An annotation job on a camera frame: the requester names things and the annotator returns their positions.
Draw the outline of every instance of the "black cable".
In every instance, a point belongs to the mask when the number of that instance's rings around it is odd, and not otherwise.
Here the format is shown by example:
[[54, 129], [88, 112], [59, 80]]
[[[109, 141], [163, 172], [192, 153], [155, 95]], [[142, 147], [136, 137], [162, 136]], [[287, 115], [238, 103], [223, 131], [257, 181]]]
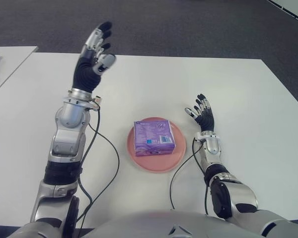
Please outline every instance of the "black cable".
[[[96, 127], [96, 130], [95, 130], [95, 134], [92, 138], [92, 140], [90, 141], [90, 144], [80, 162], [80, 167], [82, 168], [82, 165], [84, 163], [84, 160], [85, 158], [87, 157], [88, 153], [89, 153], [89, 150], [91, 149], [94, 141], [95, 141], [95, 138], [96, 138], [96, 135], [97, 135], [97, 132], [98, 132], [98, 129], [99, 129], [99, 125], [100, 125], [100, 106], [98, 105], [98, 119], [97, 119], [97, 127]], [[93, 199], [91, 198], [91, 196], [89, 195], [89, 193], [85, 190], [85, 188], [83, 187], [83, 185], [81, 184], [81, 180], [80, 180], [80, 175], [77, 176], [77, 181], [78, 181], [78, 185], [80, 187], [80, 189], [82, 190], [82, 192], [87, 196], [87, 198], [89, 199], [89, 204], [92, 204], [93, 202]]]
[[81, 226], [80, 226], [80, 230], [79, 230], [78, 235], [80, 235], [80, 232], [81, 232], [81, 230], [82, 230], [82, 227], [83, 227], [83, 224], [84, 224], [84, 221], [85, 221], [85, 217], [86, 217], [88, 211], [90, 210], [90, 208], [92, 207], [92, 205], [94, 204], [94, 202], [101, 196], [101, 194], [108, 188], [108, 186], [109, 186], [109, 185], [113, 182], [113, 180], [116, 178], [117, 173], [118, 173], [118, 171], [119, 171], [119, 166], [120, 166], [120, 157], [119, 157], [118, 151], [117, 151], [116, 147], [114, 146], [114, 144], [113, 144], [109, 139], [107, 139], [104, 135], [102, 135], [101, 133], [99, 133], [99, 132], [97, 131], [97, 128], [96, 128], [96, 130], [95, 130], [90, 124], [88, 124], [88, 125], [89, 125], [89, 127], [90, 127], [93, 131], [95, 131], [95, 133], [97, 133], [98, 135], [100, 135], [101, 137], [103, 137], [103, 138], [104, 138], [109, 144], [111, 144], [111, 146], [114, 148], [114, 150], [115, 150], [115, 152], [116, 152], [116, 154], [117, 154], [117, 158], [118, 158], [118, 166], [117, 166], [117, 170], [116, 170], [116, 172], [115, 172], [115, 175], [113, 176], [113, 178], [111, 179], [111, 181], [104, 187], [104, 189], [98, 194], [98, 196], [92, 201], [92, 203], [90, 203], [89, 205], [87, 205], [87, 207], [85, 208], [84, 212], [78, 217], [77, 222], [83, 217], [83, 221], [82, 221], [82, 224], [81, 224]]
[[199, 162], [197, 160], [197, 157], [194, 154], [194, 141], [195, 141], [195, 139], [193, 138], [193, 142], [192, 142], [192, 153], [193, 153], [193, 156], [194, 156], [194, 160], [195, 160], [195, 162], [197, 162], [197, 165], [198, 165], [199, 169], [201, 170], [201, 172], [203, 173], [203, 175], [205, 175], [205, 173], [204, 173], [201, 165], [199, 164]]
[[205, 214], [209, 214], [208, 213], [208, 207], [207, 207], [207, 198], [208, 198], [208, 186], [206, 185], [206, 188], [205, 188], [205, 197], [204, 197], [204, 209], [205, 209]]
[[174, 205], [173, 205], [173, 201], [172, 201], [172, 196], [171, 196], [171, 187], [172, 187], [172, 182], [174, 180], [174, 177], [176, 176], [176, 174], [178, 173], [178, 171], [182, 168], [182, 166], [185, 165], [185, 163], [187, 163], [196, 153], [198, 153], [200, 151], [200, 149], [202, 148], [203, 145], [200, 146], [200, 148], [194, 152], [188, 159], [186, 159], [182, 165], [180, 165], [180, 167], [176, 170], [176, 172], [173, 174], [173, 177], [171, 179], [171, 182], [170, 182], [170, 187], [169, 187], [169, 197], [170, 197], [170, 202], [171, 202], [171, 206], [173, 209], [175, 209]]
[[[192, 153], [194, 153], [194, 139], [193, 139], [193, 143], [192, 143]], [[204, 173], [204, 171], [203, 171], [201, 165], [199, 164], [199, 162], [197, 160], [197, 157], [195, 155], [194, 155], [194, 159], [195, 159], [195, 162], [197, 162], [197, 165], [200, 168], [201, 172], [205, 176], [205, 173]], [[204, 197], [204, 209], [205, 209], [205, 214], [208, 215], [207, 199], [208, 199], [208, 186], [206, 185], [206, 187], [205, 187], [205, 197]]]
[[81, 233], [81, 230], [82, 230], [82, 228], [83, 228], [84, 221], [85, 221], [85, 217], [86, 217], [86, 214], [84, 215], [83, 221], [81, 222], [81, 226], [80, 226], [80, 229], [79, 229], [77, 238], [79, 238], [79, 236], [80, 236], [80, 233]]

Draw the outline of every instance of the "dark carpet floor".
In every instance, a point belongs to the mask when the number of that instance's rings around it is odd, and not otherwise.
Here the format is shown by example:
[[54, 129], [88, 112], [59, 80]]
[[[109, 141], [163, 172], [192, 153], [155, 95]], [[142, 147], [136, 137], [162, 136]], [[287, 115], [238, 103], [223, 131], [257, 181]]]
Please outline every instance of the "dark carpet floor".
[[267, 0], [0, 0], [0, 46], [79, 53], [106, 20], [115, 54], [262, 59], [298, 100], [298, 21]]

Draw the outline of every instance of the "purple box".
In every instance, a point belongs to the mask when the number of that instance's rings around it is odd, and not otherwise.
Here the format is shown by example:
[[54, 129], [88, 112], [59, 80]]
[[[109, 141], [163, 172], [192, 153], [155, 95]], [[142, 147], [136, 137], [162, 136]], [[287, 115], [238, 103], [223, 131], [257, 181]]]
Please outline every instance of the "purple box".
[[172, 154], [175, 141], [168, 120], [135, 121], [136, 156]]

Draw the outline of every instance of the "robot finger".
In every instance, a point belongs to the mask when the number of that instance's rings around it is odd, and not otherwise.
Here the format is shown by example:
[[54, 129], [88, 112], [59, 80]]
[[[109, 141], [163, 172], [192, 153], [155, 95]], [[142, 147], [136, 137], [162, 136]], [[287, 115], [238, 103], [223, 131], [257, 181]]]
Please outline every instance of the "robot finger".
[[203, 112], [204, 108], [202, 102], [199, 99], [196, 99], [195, 102], [199, 105], [201, 112]]
[[209, 101], [207, 99], [204, 99], [203, 101], [205, 102], [207, 109], [211, 109]]
[[200, 110], [200, 108], [199, 107], [197, 107], [197, 106], [194, 106], [194, 109], [198, 112], [198, 114], [199, 115], [201, 115], [201, 110]]
[[93, 66], [93, 71], [97, 75], [102, 75], [107, 69], [109, 69], [115, 62], [116, 56], [114, 55], [102, 55], [99, 57], [96, 64]]
[[202, 102], [206, 97], [201, 93], [198, 95], [198, 99]]
[[196, 114], [194, 111], [192, 111], [191, 108], [185, 108], [184, 111], [185, 111], [190, 117], [192, 117], [194, 120], [195, 120], [196, 118], [198, 118], [198, 116], [199, 116], [199, 115]]
[[103, 34], [103, 40], [107, 39], [110, 36], [111, 36], [111, 31], [105, 31]]
[[100, 24], [97, 28], [101, 30], [102, 32], [110, 30], [110, 28], [113, 26], [113, 24], [110, 21], [106, 21], [102, 24]]
[[106, 43], [104, 45], [102, 45], [101, 47], [99, 47], [97, 50], [96, 50], [96, 56], [95, 56], [95, 63], [97, 62], [97, 59], [100, 57], [100, 55], [107, 49], [110, 48], [110, 43]]

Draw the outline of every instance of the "robot forearm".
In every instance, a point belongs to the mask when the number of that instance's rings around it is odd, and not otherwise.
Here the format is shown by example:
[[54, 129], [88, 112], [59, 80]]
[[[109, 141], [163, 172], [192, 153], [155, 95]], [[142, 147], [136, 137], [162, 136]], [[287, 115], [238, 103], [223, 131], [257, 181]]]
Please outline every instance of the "robot forearm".
[[298, 237], [298, 225], [283, 217], [265, 210], [258, 210], [254, 192], [222, 164], [220, 140], [214, 133], [214, 119], [207, 99], [200, 94], [195, 107], [197, 113], [186, 108], [189, 114], [201, 126], [195, 134], [195, 140], [202, 143], [200, 150], [201, 168], [204, 181], [210, 187], [214, 212], [248, 231], [265, 237]]
[[57, 111], [56, 133], [53, 137], [44, 179], [29, 224], [11, 237], [72, 237], [79, 199], [74, 196], [77, 178], [82, 171], [81, 160], [85, 146], [85, 129], [90, 121], [89, 110], [99, 110], [100, 98], [92, 98], [101, 75], [115, 61], [114, 55], [100, 54], [109, 44], [101, 45], [111, 35], [110, 22], [96, 28], [80, 54], [74, 72], [73, 86]]

